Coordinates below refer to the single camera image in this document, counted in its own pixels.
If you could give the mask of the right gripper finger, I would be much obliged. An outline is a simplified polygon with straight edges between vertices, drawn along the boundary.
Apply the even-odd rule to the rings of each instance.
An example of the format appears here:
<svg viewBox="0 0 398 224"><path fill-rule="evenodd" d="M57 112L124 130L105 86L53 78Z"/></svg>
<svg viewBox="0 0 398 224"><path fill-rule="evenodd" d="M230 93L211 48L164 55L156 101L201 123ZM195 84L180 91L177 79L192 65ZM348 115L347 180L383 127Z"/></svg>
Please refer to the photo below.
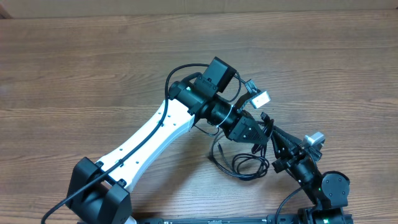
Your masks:
<svg viewBox="0 0 398 224"><path fill-rule="evenodd" d="M271 141L276 159L287 156L294 147L294 137L281 129L273 129Z"/></svg>
<svg viewBox="0 0 398 224"><path fill-rule="evenodd" d="M274 151L290 151L300 145L302 140L283 131L277 126L273 127Z"/></svg>

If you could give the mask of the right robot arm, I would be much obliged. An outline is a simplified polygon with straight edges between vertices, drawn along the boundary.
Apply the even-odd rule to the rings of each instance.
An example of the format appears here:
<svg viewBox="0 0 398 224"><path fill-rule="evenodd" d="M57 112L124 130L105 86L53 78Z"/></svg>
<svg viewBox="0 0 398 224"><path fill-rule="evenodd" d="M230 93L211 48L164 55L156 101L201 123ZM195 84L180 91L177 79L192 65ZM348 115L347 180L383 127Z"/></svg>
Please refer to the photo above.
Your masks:
<svg viewBox="0 0 398 224"><path fill-rule="evenodd" d="M353 223L352 216L343 212L348 205L349 178L335 170L322 173L317 166L322 157L324 134L315 132L300 140L275 126L271 141L276 158L272 163L275 172L285 171L300 186L279 205L274 222ZM298 209L296 215L281 216L282 207L301 190L313 206Z"/></svg>

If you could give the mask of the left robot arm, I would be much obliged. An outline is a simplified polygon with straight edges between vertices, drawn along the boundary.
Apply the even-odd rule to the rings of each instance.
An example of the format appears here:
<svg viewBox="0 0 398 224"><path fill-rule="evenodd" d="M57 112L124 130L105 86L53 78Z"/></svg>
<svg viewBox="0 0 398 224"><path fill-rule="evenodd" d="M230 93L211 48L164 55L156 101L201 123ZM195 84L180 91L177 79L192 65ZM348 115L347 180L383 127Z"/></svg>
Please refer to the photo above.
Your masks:
<svg viewBox="0 0 398 224"><path fill-rule="evenodd" d="M270 102L266 91L252 80L240 81L247 92L236 95L234 105L222 98L236 69L215 57L203 73L165 84L159 109L126 142L93 162L84 157L73 168L66 206L84 223L135 223L130 194L145 170L169 144L187 133L199 120L222 129L235 142L265 144L266 135L244 110L250 103L260 108Z"/></svg>

